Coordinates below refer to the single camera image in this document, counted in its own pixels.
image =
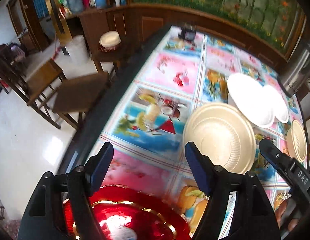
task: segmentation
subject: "bowl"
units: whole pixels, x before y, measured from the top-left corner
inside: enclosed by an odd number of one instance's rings
[[[208,103],[190,116],[183,131],[183,146],[190,141],[214,165],[229,172],[244,174],[254,162],[252,126],[240,111],[225,103]]]
[[[112,48],[120,43],[120,37],[118,32],[110,31],[103,34],[99,40],[99,43],[104,48]]]
[[[281,94],[270,85],[265,85],[263,91],[269,96],[275,117],[274,122],[287,123],[289,120],[289,111]]]
[[[304,129],[299,121],[293,120],[286,135],[286,142],[290,156],[303,162],[307,155],[307,143]]]
[[[273,124],[272,105],[258,81],[235,73],[228,78],[227,88],[228,103],[238,108],[254,126],[269,128]]]

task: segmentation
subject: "glass panel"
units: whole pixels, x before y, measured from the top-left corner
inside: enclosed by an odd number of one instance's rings
[[[201,10],[248,29],[279,51],[286,41],[300,7],[296,0],[134,0],[166,3]]]

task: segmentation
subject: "dining table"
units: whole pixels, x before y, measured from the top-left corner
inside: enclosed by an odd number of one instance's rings
[[[185,41],[180,39],[180,32],[179,26],[165,25],[141,44],[118,80],[87,114],[58,173],[85,164],[105,142],[110,142],[114,157],[102,186],[124,185],[161,199],[187,218],[194,233],[196,217],[201,217],[207,197],[198,189],[187,164],[183,129],[200,106],[227,104],[228,77],[243,73],[262,86],[274,87],[289,113],[285,124],[275,122],[266,129],[253,127],[256,151],[252,153],[255,160],[251,170],[276,210],[290,196],[290,187],[260,154],[259,142],[267,138],[290,156],[286,135],[293,120],[304,126],[307,137],[296,95],[288,98],[277,81],[277,73],[245,50],[201,32],[196,32],[194,41]],[[302,164],[306,168],[307,160]],[[228,235],[235,198],[236,193],[231,193],[220,238]]]

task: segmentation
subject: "wooden door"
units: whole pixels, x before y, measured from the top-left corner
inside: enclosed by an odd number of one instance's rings
[[[49,42],[40,25],[33,0],[19,0],[19,3],[31,39],[34,42],[36,49],[43,51],[49,46]]]

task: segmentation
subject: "chair seat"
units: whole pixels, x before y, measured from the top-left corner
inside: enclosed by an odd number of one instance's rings
[[[87,112],[109,82],[108,72],[65,80],[59,87],[53,107],[57,114]]]
[[[29,97],[27,105],[35,102],[36,98],[62,73],[63,70],[52,59],[42,65],[27,81]]]

